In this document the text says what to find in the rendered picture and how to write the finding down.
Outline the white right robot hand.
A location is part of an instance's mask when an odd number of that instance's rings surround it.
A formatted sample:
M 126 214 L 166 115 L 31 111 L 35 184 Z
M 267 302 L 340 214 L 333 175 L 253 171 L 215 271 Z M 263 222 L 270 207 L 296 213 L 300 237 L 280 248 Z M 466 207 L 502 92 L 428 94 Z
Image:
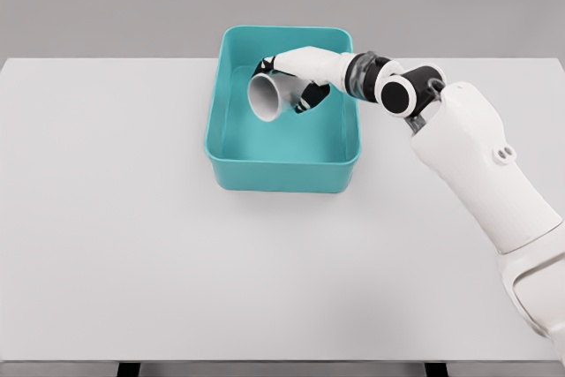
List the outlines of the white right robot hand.
M 328 96 L 330 85 L 340 81 L 344 58 L 342 54 L 311 46 L 293 49 L 261 59 L 252 77 L 281 73 L 307 80 L 309 84 L 293 109 L 301 114 L 317 107 Z

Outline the white paper cup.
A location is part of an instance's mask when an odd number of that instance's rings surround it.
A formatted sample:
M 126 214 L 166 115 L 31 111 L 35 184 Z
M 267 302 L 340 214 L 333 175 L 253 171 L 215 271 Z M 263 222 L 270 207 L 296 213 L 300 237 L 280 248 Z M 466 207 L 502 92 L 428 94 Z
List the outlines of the white paper cup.
M 286 74 L 253 76 L 248 84 L 248 102 L 255 116 L 273 122 L 282 113 L 294 109 L 309 82 Z

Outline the teal plastic basket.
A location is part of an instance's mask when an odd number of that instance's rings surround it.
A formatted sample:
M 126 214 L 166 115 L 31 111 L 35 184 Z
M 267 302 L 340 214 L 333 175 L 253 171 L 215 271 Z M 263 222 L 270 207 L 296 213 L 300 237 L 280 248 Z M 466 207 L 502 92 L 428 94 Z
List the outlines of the teal plastic basket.
M 351 52 L 350 35 L 337 27 L 234 26 L 219 50 L 208 113 L 205 150 L 216 182 L 229 190 L 343 191 L 361 152 L 358 104 L 333 88 L 315 109 L 259 120 L 247 86 L 264 57 L 315 46 Z

